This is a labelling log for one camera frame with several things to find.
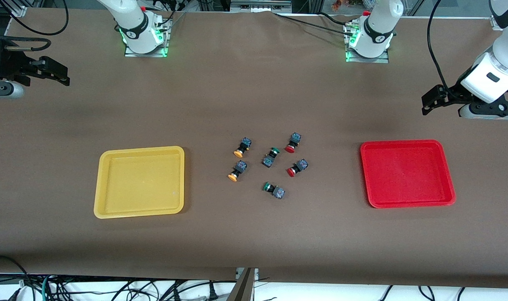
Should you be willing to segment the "red push button switch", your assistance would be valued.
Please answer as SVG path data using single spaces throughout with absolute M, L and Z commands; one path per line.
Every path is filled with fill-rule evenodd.
M 297 173 L 304 171 L 309 166 L 309 163 L 305 159 L 301 159 L 295 162 L 292 167 L 286 169 L 286 172 L 290 177 L 294 177 Z
M 284 148 L 284 150 L 288 153 L 295 153 L 296 148 L 298 147 L 299 143 L 301 141 L 301 135 L 297 132 L 294 132 L 289 139 L 288 144 Z

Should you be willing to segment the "yellow push button switch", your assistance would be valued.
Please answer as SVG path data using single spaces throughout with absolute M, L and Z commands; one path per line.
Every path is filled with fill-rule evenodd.
M 233 152 L 233 154 L 237 158 L 243 158 L 246 151 L 250 150 L 251 144 L 252 140 L 247 137 L 244 137 L 241 143 L 239 144 L 239 147 Z
M 248 164 L 242 160 L 239 160 L 233 167 L 233 171 L 229 173 L 228 178 L 233 182 L 237 182 L 239 176 L 243 174 L 247 168 Z

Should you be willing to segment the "red plastic tray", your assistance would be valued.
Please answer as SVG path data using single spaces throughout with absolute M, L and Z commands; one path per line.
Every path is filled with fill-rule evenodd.
M 437 140 L 364 142 L 360 147 L 363 179 L 374 208 L 450 206 L 456 192 Z

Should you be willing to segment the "yellow plastic tray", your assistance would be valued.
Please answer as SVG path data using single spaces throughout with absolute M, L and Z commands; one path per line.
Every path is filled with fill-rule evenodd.
M 99 219 L 177 214 L 184 208 L 185 152 L 177 146 L 119 149 L 99 160 Z

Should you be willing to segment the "brown table cover sheet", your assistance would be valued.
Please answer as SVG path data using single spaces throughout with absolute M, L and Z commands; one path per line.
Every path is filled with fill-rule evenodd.
M 172 30 L 168 57 L 128 58 L 108 11 L 72 10 L 41 53 L 70 86 L 0 99 L 0 255 L 40 274 L 508 287 L 508 120 L 422 115 L 439 83 L 426 19 L 399 21 L 388 64 L 346 62 L 335 33 L 269 12 L 187 13 Z M 361 145 L 410 139 L 443 145 L 453 205 L 369 205 Z M 96 218 L 100 156 L 164 145 L 185 151 L 183 210 Z

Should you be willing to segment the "grey metal table leg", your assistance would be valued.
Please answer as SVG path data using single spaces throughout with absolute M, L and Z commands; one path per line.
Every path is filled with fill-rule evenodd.
M 226 301 L 253 301 L 254 284 L 259 280 L 258 268 L 237 268 L 238 280 Z

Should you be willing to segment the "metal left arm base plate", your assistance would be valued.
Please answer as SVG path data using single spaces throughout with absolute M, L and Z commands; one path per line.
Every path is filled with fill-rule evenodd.
M 344 33 L 349 33 L 345 40 L 345 58 L 347 62 L 357 63 L 389 63 L 388 48 L 393 38 L 393 32 L 380 35 L 363 31 L 361 23 L 347 22 L 342 27 Z

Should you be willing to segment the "green push button switch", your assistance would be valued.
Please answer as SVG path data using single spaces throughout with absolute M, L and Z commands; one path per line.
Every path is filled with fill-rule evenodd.
M 262 160 L 262 164 L 266 166 L 267 168 L 270 168 L 274 162 L 276 157 L 279 154 L 278 148 L 271 148 L 271 150 L 265 155 L 265 157 Z
M 266 182 L 263 186 L 263 190 L 270 193 L 277 199 L 283 199 L 283 196 L 286 194 L 286 191 L 277 185 L 272 185 L 269 182 Z

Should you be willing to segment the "grey metal rail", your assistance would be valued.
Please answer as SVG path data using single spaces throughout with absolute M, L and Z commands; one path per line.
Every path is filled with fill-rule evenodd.
M 291 0 L 230 0 L 230 12 L 292 13 Z

